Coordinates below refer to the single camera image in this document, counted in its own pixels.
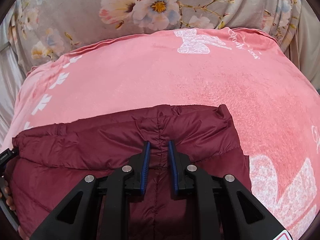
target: red and white label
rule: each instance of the red and white label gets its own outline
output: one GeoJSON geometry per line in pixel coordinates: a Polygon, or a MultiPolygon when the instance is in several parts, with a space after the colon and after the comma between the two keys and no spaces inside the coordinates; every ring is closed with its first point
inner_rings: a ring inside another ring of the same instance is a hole
{"type": "Polygon", "coordinates": [[[283,230],[276,238],[273,240],[292,240],[287,230],[283,230]]]}

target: floral fabric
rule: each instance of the floral fabric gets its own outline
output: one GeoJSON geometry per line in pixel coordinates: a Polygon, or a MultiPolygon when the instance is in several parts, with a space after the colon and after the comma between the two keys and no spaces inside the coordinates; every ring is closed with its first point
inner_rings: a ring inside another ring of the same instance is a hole
{"type": "Polygon", "coordinates": [[[17,0],[8,37],[27,72],[97,41],[180,28],[256,28],[289,46],[300,0],[17,0]]]}

